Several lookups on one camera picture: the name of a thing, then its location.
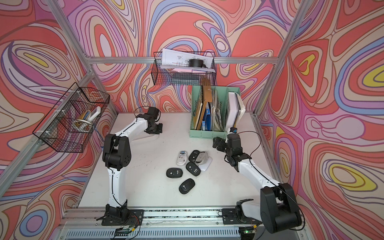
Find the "grey silver mouse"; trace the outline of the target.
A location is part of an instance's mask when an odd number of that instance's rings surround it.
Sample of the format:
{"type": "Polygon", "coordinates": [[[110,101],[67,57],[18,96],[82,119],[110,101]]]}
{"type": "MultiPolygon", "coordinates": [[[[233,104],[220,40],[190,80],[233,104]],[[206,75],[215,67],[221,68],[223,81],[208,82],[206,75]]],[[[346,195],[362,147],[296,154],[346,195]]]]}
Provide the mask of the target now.
{"type": "Polygon", "coordinates": [[[208,161],[209,155],[207,152],[200,152],[195,160],[195,164],[203,165],[208,161]]]}

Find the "white mouse with buttons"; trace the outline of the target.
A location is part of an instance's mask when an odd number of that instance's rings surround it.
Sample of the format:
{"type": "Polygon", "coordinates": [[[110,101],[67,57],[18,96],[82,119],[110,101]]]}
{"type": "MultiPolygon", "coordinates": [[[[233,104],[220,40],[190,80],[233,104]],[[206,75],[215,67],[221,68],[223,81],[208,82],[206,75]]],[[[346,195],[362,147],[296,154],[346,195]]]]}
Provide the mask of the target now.
{"type": "Polygon", "coordinates": [[[177,157],[177,166],[184,166],[188,161],[188,153],[186,151],[180,151],[177,157]]]}

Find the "black mouse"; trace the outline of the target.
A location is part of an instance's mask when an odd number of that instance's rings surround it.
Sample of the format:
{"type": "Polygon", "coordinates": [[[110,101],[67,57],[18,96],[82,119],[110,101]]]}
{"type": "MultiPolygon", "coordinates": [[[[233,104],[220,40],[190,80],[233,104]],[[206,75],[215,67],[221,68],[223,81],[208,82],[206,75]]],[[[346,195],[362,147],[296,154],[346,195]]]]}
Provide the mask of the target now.
{"type": "Polygon", "coordinates": [[[197,177],[201,174],[201,169],[195,163],[192,162],[186,164],[186,170],[194,177],[197,177]]]}
{"type": "Polygon", "coordinates": [[[196,183],[193,179],[187,179],[179,186],[179,192],[186,195],[195,187],[195,185],[196,183]]]}
{"type": "Polygon", "coordinates": [[[189,156],[189,161],[195,163],[200,153],[199,150],[193,150],[189,156]]]}
{"type": "Polygon", "coordinates": [[[178,179],[183,176],[183,170],[180,168],[169,168],[166,171],[166,176],[170,179],[178,179]]]}

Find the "black mouse front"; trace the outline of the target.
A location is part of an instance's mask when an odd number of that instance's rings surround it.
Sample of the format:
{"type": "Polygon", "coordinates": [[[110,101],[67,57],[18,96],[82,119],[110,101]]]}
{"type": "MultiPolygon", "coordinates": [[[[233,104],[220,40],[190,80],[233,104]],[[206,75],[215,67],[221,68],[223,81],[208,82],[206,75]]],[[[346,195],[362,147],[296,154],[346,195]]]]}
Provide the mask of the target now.
{"type": "Polygon", "coordinates": [[[187,179],[179,186],[179,192],[186,195],[195,187],[195,185],[196,183],[193,179],[187,179]]]}

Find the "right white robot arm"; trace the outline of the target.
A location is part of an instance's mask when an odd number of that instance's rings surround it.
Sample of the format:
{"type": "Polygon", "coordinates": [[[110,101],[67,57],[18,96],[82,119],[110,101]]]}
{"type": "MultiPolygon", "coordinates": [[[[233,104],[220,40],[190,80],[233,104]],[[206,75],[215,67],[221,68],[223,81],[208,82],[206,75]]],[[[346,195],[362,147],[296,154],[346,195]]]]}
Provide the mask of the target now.
{"type": "Polygon", "coordinates": [[[213,148],[225,153],[225,162],[246,177],[260,193],[259,201],[237,201],[231,213],[230,209],[222,209],[224,224],[258,222],[271,234],[305,225],[293,187],[280,183],[261,170],[251,155],[243,151],[238,134],[228,134],[226,139],[213,138],[213,148]]]}

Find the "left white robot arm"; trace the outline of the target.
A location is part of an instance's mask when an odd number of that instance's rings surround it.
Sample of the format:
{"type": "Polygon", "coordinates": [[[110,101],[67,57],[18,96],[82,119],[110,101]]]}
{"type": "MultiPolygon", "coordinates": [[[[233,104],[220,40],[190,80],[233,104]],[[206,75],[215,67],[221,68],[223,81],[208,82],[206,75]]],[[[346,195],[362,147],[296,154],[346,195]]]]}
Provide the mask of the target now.
{"type": "Polygon", "coordinates": [[[138,114],[126,127],[105,138],[102,160],[109,175],[108,205],[122,208],[127,201],[125,192],[126,167],[132,160],[131,143],[142,134],[159,135],[163,124],[159,123],[161,112],[149,107],[144,114],[138,114]]]}

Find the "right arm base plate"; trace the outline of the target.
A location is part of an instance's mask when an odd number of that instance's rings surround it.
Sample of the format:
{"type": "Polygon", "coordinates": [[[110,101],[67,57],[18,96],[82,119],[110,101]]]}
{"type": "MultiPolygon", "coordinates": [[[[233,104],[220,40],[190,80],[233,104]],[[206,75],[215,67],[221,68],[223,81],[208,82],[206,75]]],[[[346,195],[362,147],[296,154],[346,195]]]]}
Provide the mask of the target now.
{"type": "Polygon", "coordinates": [[[262,222],[245,217],[238,213],[235,208],[224,208],[221,210],[224,225],[260,225],[262,222]]]}

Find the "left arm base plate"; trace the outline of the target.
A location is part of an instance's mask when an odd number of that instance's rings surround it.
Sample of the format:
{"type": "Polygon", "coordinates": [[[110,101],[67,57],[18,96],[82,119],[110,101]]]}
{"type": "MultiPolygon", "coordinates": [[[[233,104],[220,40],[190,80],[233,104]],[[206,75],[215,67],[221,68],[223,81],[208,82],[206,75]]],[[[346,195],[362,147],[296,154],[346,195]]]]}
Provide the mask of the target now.
{"type": "Polygon", "coordinates": [[[110,208],[102,218],[102,226],[140,226],[144,210],[110,208]]]}

